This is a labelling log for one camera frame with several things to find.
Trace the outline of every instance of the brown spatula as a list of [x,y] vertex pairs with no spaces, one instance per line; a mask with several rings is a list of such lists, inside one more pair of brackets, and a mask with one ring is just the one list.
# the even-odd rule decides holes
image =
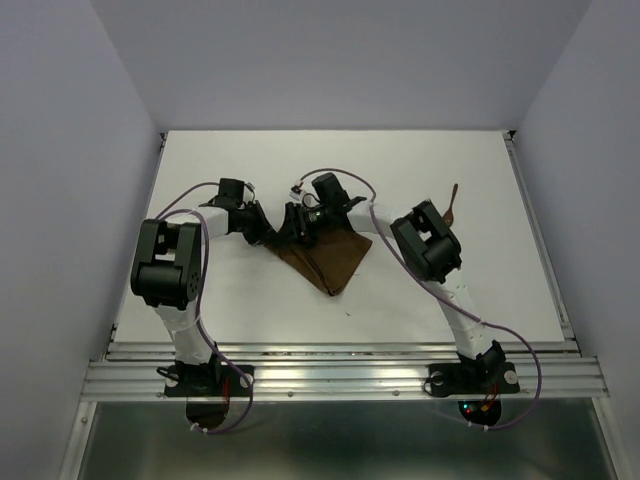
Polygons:
[[447,224],[448,227],[453,225],[453,201],[456,199],[456,195],[458,194],[458,184],[456,183],[453,186],[453,191],[451,192],[451,203],[449,203],[449,210],[444,212],[442,218],[444,219],[444,223]]

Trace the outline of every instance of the white table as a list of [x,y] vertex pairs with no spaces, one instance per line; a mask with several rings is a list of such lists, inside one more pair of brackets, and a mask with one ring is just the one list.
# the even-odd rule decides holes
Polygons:
[[[380,203],[407,212],[427,197],[444,212],[458,183],[453,230],[478,313],[533,342],[563,340],[500,132],[172,131],[147,216],[193,184],[231,177],[256,186],[278,228],[291,185],[319,167],[362,175]],[[350,178],[340,181],[352,197],[368,194]],[[178,207],[191,208],[215,193],[201,189]],[[263,247],[249,247],[239,234],[224,237],[211,245],[204,322],[221,342],[451,342],[435,300],[394,262],[374,238],[346,290],[328,297]],[[496,337],[514,341],[503,332]],[[168,342],[169,336],[127,287],[114,340]]]

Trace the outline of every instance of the gray floor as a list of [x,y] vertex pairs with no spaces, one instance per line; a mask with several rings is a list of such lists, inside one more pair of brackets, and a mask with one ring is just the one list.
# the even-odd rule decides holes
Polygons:
[[[504,418],[526,401],[509,401]],[[547,400],[484,433],[434,413],[444,402],[256,405],[233,434],[189,431],[181,404],[99,406],[80,478],[609,479],[589,400]]]

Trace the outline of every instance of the brown cloth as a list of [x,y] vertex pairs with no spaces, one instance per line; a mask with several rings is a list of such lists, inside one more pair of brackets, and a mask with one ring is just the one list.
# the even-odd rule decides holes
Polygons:
[[371,248],[371,243],[371,240],[355,232],[341,227],[327,227],[318,232],[318,241],[312,247],[297,243],[265,246],[320,291],[334,296],[347,286]]

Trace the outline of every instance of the gray wall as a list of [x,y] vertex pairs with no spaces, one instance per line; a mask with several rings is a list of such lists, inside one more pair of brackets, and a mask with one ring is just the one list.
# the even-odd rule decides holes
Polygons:
[[588,0],[92,0],[167,128],[515,128]]
[[[640,2],[594,0],[516,135],[581,346],[640,462]],[[637,464],[640,474],[640,463]]]
[[0,476],[57,477],[157,160],[156,127],[86,0],[0,14]]

